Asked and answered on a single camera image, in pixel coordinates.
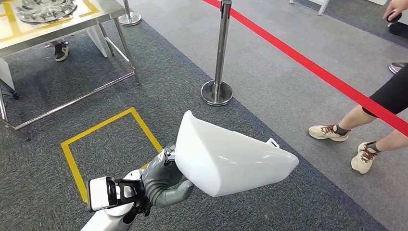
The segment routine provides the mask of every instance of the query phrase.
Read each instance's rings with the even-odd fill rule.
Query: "stainless steel table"
[[[21,132],[20,129],[61,109],[64,109],[131,76],[134,76],[136,83],[140,84],[140,79],[136,73],[132,56],[125,42],[125,38],[118,20],[119,16],[125,14],[124,8],[118,2],[116,2],[116,0],[76,0],[76,3],[78,7],[69,17],[49,24],[32,25],[24,23],[18,19],[15,10],[18,4],[16,0],[0,0],[0,58],[24,49],[28,49],[32,46],[61,38],[88,27],[99,25],[105,41],[107,42],[110,53],[114,55],[114,50],[116,50],[130,65],[131,72],[18,126],[13,126],[8,122],[6,108],[0,88],[0,125],[9,129],[23,140],[29,141],[30,137]],[[107,37],[105,29],[101,24],[111,19],[113,19],[115,22],[117,32],[125,49],[125,54]],[[7,91],[15,93],[14,89],[7,87],[8,85],[1,79],[0,85],[5,87]]]

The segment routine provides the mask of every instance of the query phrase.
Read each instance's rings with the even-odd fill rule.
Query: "yellow square marking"
[[[66,161],[68,162],[69,168],[71,169],[72,176],[74,177],[75,183],[77,184],[79,193],[81,194],[82,200],[86,203],[87,202],[87,189],[85,187],[84,180],[81,177],[81,174],[79,173],[78,166],[75,163],[74,157],[72,156],[71,150],[69,149],[69,145],[72,144],[73,142],[81,139],[82,137],[91,134],[92,132],[102,128],[103,126],[121,118],[124,117],[127,114],[132,114],[133,117],[135,118],[136,122],[139,124],[140,128],[143,130],[143,132],[146,134],[147,138],[149,138],[150,142],[152,145],[155,147],[155,149],[160,152],[163,148],[157,141],[157,139],[154,137],[152,132],[149,130],[149,128],[146,126],[138,112],[133,108],[129,108],[117,115],[115,115],[112,118],[109,118],[100,124],[97,124],[91,128],[89,128],[86,131],[83,131],[79,133],[78,135],[64,141],[61,143],[61,147],[63,149],[63,152],[65,154]],[[143,165],[141,168],[146,168],[149,163]]]

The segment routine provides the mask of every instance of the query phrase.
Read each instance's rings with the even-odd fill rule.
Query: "beige sneaker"
[[[351,159],[351,168],[360,174],[365,174],[369,171],[375,156],[378,155],[378,153],[371,148],[367,148],[368,145],[373,143],[375,142],[365,142],[360,144],[357,148],[357,155]]]
[[[398,71],[400,71],[402,68],[404,68],[408,63],[390,63],[388,65],[388,69],[393,73],[396,74]]]
[[[333,141],[343,142],[348,139],[348,133],[340,135],[336,133],[337,127],[330,125],[317,125],[309,128],[309,135],[318,140],[331,139]]]

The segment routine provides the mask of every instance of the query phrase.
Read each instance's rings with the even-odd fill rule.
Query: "white plastic cover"
[[[212,197],[277,183],[299,164],[293,154],[238,132],[183,117],[176,142],[183,175]]]

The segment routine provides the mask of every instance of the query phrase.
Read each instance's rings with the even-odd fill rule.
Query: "brown shoelace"
[[[329,132],[335,132],[334,131],[334,125],[335,124],[329,124],[327,126],[324,126],[324,127],[321,128],[321,131],[324,132],[324,134],[327,134]]]
[[[368,150],[367,146],[370,144],[373,144],[375,142],[368,143],[364,146],[364,149],[361,149],[360,151],[363,151],[364,153],[361,155],[361,160],[364,162],[368,163],[369,161],[373,160],[375,156],[378,156],[378,153],[372,153]]]

